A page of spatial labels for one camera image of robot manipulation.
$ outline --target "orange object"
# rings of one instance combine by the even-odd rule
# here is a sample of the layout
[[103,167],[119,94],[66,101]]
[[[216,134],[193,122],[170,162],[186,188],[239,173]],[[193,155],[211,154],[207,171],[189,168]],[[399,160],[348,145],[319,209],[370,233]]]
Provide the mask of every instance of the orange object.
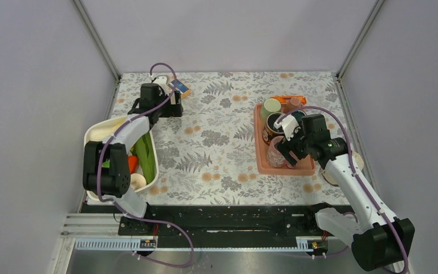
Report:
[[297,95],[297,96],[272,96],[271,98],[278,100],[280,103],[287,103],[291,98],[298,98],[301,101],[302,105],[306,105],[306,97]]
[[137,156],[129,156],[128,157],[128,169],[130,170],[130,174],[135,173],[137,167],[139,166],[139,158]]
[[268,145],[262,140],[262,130],[264,123],[259,118],[259,112],[261,110],[261,104],[257,104],[254,107],[254,142],[256,147],[256,162],[258,164],[258,171],[260,174],[272,174],[272,175],[299,175],[299,176],[311,176],[315,174],[315,161],[310,156],[307,156],[296,164],[296,169],[288,167],[273,168],[270,167],[266,161],[266,153]]

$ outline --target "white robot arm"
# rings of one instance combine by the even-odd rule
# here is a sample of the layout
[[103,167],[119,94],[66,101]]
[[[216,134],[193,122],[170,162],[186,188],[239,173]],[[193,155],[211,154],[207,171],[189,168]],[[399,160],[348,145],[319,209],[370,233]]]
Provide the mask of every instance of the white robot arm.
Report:
[[[317,204],[312,206],[310,216],[313,228],[327,231],[351,247],[355,260],[366,271],[407,257],[415,231],[413,224],[409,219],[400,220],[366,183],[367,179],[348,153],[345,140],[330,137],[323,115],[293,112],[275,124],[276,128],[279,126],[285,137],[277,144],[278,151],[292,165],[297,161],[290,153],[298,159],[311,156],[318,161],[338,183],[358,217],[356,223],[326,203]],[[396,236],[407,255],[403,256],[404,250],[401,250]]]

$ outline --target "metal floor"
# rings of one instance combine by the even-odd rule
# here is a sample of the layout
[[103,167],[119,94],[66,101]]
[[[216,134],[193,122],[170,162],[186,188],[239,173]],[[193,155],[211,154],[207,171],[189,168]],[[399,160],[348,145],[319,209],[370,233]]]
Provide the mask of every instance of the metal floor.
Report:
[[[331,251],[342,249],[339,241],[330,241]],[[74,250],[68,274],[132,273],[366,273],[355,262],[350,251],[327,259],[305,259],[303,254],[287,252],[196,252],[196,264],[189,268],[171,268],[137,260],[131,252]],[[155,252],[154,259],[170,263],[187,261],[188,252]],[[369,272],[385,273],[381,269]]]

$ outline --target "pink cup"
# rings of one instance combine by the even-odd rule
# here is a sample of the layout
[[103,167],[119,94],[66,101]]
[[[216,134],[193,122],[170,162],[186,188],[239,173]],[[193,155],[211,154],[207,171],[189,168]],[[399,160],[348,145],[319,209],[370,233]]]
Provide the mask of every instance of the pink cup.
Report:
[[271,140],[269,147],[267,148],[266,161],[270,167],[282,168],[286,165],[286,159],[283,155],[274,147],[283,139],[283,136],[276,136]]

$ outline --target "pink tray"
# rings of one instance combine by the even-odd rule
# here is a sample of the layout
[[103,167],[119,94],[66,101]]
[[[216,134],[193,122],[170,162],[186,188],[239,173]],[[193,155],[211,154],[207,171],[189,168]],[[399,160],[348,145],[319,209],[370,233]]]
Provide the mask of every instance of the pink tray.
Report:
[[266,153],[268,145],[263,141],[262,133],[264,123],[259,118],[259,112],[262,104],[257,104],[254,107],[254,142],[256,144],[256,162],[258,163],[258,171],[260,174],[272,175],[296,175],[296,176],[311,176],[315,174],[315,161],[308,156],[298,162],[298,167],[294,170],[288,167],[273,168],[267,164]]

